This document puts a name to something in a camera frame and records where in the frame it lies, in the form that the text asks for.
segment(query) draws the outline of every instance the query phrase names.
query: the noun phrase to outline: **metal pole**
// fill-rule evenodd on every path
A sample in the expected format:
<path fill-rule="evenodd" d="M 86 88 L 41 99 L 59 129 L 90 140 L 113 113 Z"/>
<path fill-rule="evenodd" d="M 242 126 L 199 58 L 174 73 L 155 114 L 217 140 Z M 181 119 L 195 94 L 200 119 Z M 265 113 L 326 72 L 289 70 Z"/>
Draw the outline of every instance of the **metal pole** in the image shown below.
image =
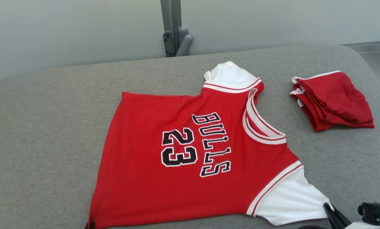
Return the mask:
<path fill-rule="evenodd" d="M 175 52 L 179 49 L 179 36 L 177 30 L 181 27 L 181 4 L 180 0 L 171 0 L 172 20 L 173 20 L 173 38 Z"/>
<path fill-rule="evenodd" d="M 162 9 L 163 26 L 163 42 L 165 46 L 166 57 L 174 57 L 177 48 L 174 45 L 174 26 L 172 17 L 171 0 L 160 0 Z"/>

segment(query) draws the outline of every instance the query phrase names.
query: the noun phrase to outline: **folded red cloth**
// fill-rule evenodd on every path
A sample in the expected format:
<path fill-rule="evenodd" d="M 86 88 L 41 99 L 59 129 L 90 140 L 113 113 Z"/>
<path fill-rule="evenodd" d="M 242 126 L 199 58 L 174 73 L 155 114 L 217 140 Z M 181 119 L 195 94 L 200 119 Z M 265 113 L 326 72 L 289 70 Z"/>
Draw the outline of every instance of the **folded red cloth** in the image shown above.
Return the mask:
<path fill-rule="evenodd" d="M 290 96 L 308 116 L 313 129 L 322 131 L 335 124 L 374 128 L 372 112 L 365 96 L 341 71 L 318 74 L 308 79 L 293 77 Z"/>

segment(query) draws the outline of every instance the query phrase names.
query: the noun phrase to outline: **red stripe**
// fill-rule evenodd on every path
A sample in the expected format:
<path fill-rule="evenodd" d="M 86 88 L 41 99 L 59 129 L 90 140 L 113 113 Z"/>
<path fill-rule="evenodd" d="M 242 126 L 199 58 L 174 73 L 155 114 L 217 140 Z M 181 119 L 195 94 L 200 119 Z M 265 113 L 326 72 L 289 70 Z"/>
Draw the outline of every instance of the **red stripe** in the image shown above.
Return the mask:
<path fill-rule="evenodd" d="M 254 212 L 255 212 L 255 210 L 256 210 L 256 208 L 257 208 L 259 202 L 260 202 L 261 199 L 266 195 L 266 193 L 267 193 L 268 191 L 270 191 L 270 190 L 273 188 L 273 186 L 274 186 L 275 184 L 277 184 L 280 180 L 282 180 L 283 177 L 285 177 L 286 175 L 288 175 L 288 174 L 290 174 L 291 172 L 295 171 L 296 169 L 298 169 L 298 168 L 301 167 L 302 165 L 303 165 L 303 164 L 300 164 L 299 166 L 297 166 L 297 167 L 294 168 L 293 170 L 289 171 L 287 174 L 283 175 L 279 180 L 277 180 L 272 186 L 270 186 L 270 188 L 269 188 L 269 189 L 268 189 L 268 190 L 262 195 L 262 197 L 259 198 L 258 202 L 256 202 L 255 207 L 254 207 L 254 210 L 252 211 L 252 216 L 254 216 Z"/>
<path fill-rule="evenodd" d="M 216 86 L 216 87 L 222 87 L 222 88 L 225 88 L 225 89 L 230 89 L 230 90 L 245 90 L 249 87 L 251 87 L 253 84 L 256 84 L 257 81 L 259 81 L 260 78 L 258 78 L 257 80 L 254 81 L 254 83 L 250 84 L 249 86 L 247 87 L 244 87 L 244 88 L 231 88 L 231 87 L 224 87 L 224 86 L 221 86 L 221 85 L 217 85 L 217 84 L 212 84 L 212 83 L 208 83 L 208 82 L 204 82 L 204 84 L 209 84 L 209 85 L 212 85 L 212 86 Z"/>
<path fill-rule="evenodd" d="M 255 113 L 255 116 L 267 127 L 269 128 L 271 131 L 275 132 L 276 134 L 280 135 L 279 132 L 277 132 L 276 130 L 272 129 L 270 126 L 268 126 L 260 117 L 259 115 L 257 114 L 257 110 L 254 106 L 254 103 L 253 103 L 253 99 L 251 100 L 251 106 L 252 106 L 252 110 L 254 110 L 254 113 Z"/>

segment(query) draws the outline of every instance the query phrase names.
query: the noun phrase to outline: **white trim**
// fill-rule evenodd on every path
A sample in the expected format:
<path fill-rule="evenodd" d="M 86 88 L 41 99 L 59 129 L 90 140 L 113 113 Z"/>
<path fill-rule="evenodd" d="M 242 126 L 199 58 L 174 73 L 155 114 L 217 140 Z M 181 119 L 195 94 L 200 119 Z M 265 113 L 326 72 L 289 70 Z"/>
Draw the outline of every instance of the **white trim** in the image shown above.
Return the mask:
<path fill-rule="evenodd" d="M 249 92 L 248 101 L 247 101 L 247 107 L 245 109 L 245 112 L 242 116 L 242 125 L 244 126 L 245 132 L 247 135 L 249 135 L 252 139 L 254 139 L 257 142 L 261 142 L 268 145 L 278 145 L 278 144 L 284 144 L 286 143 L 286 134 L 278 131 L 273 126 L 271 126 L 269 123 L 267 123 L 258 113 L 256 110 L 256 107 L 254 105 L 254 97 L 257 92 L 257 89 L 252 89 Z M 264 132 L 267 136 L 261 135 L 257 133 L 250 125 L 248 116 L 250 117 L 251 121 L 255 123 L 255 125 Z"/>
<path fill-rule="evenodd" d="M 242 92 L 251 90 L 252 88 L 256 87 L 261 82 L 262 80 L 260 80 L 260 78 L 257 78 L 257 80 L 254 83 L 252 83 L 250 86 L 243 87 L 243 88 L 227 87 L 227 86 L 222 86 L 220 84 L 205 82 L 203 87 L 222 91 L 222 92 L 227 92 L 227 93 L 242 93 Z"/>
<path fill-rule="evenodd" d="M 281 171 L 275 178 L 273 178 L 273 180 L 271 180 L 266 186 L 265 188 L 262 189 L 262 191 L 260 191 L 258 193 L 258 195 L 254 198 L 254 200 L 251 202 L 251 204 L 249 205 L 248 207 L 248 210 L 247 210 L 247 215 L 250 215 L 250 216 L 256 216 L 256 210 L 259 208 L 259 204 L 260 204 L 260 200 L 263 199 L 263 196 L 270 190 L 272 189 L 273 187 L 276 186 L 276 184 L 279 184 L 280 181 L 282 181 L 284 178 L 290 176 L 291 174 L 293 174 L 294 172 L 296 172 L 296 168 L 298 168 L 299 166 L 301 166 L 303 168 L 303 165 L 300 161 L 296 161 L 294 162 L 293 164 L 289 165 L 287 168 L 285 168 L 283 171 Z"/>
<path fill-rule="evenodd" d="M 328 74 L 333 74 L 333 73 L 340 73 L 340 72 L 342 72 L 342 71 L 332 71 L 332 72 L 329 72 L 329 73 L 317 74 L 317 75 L 312 76 L 312 77 L 307 78 L 307 79 L 305 79 L 305 78 L 300 78 L 300 77 L 296 77 L 296 76 L 295 76 L 295 77 L 292 78 L 292 82 L 293 82 L 294 84 L 296 84 L 296 83 L 297 83 L 297 79 L 308 80 L 308 79 L 312 79 L 312 78 L 316 78 L 316 77 L 320 77 L 320 76 L 324 76 L 324 75 L 328 75 Z"/>
<path fill-rule="evenodd" d="M 300 88 L 296 88 L 296 90 L 293 90 L 290 92 L 290 95 L 297 95 L 297 94 L 304 94 L 306 93 L 306 90 L 303 86 L 300 86 Z"/>
<path fill-rule="evenodd" d="M 297 99 L 297 104 L 299 107 L 305 106 L 304 103 L 300 99 Z"/>

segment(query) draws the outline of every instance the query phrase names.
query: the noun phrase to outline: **gray fabric surface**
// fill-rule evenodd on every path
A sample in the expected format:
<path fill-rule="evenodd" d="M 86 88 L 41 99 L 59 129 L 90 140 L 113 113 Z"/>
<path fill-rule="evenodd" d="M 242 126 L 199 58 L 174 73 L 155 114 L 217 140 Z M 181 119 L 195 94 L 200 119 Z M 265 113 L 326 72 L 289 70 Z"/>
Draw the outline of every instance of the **gray fabric surface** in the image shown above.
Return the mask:
<path fill-rule="evenodd" d="M 228 60 L 262 78 L 261 116 L 286 133 L 308 181 L 348 219 L 360 220 L 360 203 L 380 202 L 380 82 L 353 50 L 307 45 L 52 68 L 0 80 L 0 228 L 83 228 L 121 91 L 196 95 L 203 74 Z M 293 76 L 335 70 L 366 96 L 375 129 L 315 133 L 289 97 Z M 315 220 L 279 228 L 308 224 L 328 226 Z M 138 228 L 272 227 L 231 215 Z"/>

